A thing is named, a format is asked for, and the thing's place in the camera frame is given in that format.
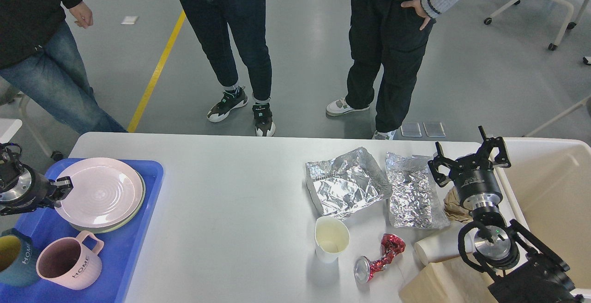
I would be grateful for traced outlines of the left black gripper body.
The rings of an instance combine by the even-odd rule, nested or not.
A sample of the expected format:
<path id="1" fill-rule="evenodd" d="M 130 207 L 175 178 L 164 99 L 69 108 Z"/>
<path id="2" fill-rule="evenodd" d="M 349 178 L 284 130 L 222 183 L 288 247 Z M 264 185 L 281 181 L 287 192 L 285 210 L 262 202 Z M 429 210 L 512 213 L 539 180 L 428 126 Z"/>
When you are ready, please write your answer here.
<path id="1" fill-rule="evenodd" d="M 35 211 L 37 208 L 54 208 L 50 197 L 55 193 L 54 181 L 24 166 L 24 173 L 16 185 L 1 193 L 1 215 L 15 215 Z"/>

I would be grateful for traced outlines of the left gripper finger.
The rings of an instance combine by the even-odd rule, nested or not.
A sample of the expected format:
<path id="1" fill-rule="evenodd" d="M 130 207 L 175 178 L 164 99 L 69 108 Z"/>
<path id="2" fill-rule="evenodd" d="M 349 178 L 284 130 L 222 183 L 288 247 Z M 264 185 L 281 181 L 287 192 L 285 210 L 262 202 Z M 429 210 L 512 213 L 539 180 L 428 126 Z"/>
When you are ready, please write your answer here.
<path id="1" fill-rule="evenodd" d="M 50 180 L 49 200 L 63 200 L 72 191 L 71 177 L 59 177 L 56 181 Z"/>

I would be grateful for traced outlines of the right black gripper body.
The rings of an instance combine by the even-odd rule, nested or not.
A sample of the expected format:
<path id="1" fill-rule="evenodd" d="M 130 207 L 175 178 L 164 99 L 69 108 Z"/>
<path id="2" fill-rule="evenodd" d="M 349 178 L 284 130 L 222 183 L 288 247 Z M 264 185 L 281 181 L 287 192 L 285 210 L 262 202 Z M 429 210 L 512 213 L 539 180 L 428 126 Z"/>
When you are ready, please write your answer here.
<path id="1" fill-rule="evenodd" d="M 493 164 L 489 164 L 474 168 L 460 165 L 450 169 L 450 179 L 458 192 L 460 206 L 469 211 L 482 207 L 498 208 L 503 197 L 494 168 Z"/>

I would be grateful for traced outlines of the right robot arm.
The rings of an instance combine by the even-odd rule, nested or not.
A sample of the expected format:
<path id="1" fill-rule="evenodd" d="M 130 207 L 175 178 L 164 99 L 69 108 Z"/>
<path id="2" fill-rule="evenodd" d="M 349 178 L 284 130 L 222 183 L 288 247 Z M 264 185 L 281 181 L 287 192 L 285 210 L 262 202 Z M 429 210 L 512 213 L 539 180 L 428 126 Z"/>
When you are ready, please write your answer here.
<path id="1" fill-rule="evenodd" d="M 479 126 L 482 143 L 475 153 L 447 158 L 441 144 L 428 167 L 439 187 L 449 182 L 471 221 L 458 233 L 459 255 L 472 269 L 492 279 L 488 290 L 499 303 L 583 303 L 574 295 L 570 266 L 519 221 L 505 221 L 495 168 L 511 166 L 502 137 L 488 137 Z"/>

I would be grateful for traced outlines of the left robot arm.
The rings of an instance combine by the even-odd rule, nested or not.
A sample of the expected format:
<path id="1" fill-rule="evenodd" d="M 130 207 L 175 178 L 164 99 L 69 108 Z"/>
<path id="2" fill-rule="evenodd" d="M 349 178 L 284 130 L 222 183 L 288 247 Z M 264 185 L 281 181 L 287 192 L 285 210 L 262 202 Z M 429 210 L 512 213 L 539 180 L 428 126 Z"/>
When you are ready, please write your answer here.
<path id="1" fill-rule="evenodd" d="M 24 214 L 38 208 L 61 206 L 71 192 L 71 177 L 47 179 L 21 162 L 22 148 L 15 143 L 1 144 L 0 204 L 1 215 Z"/>

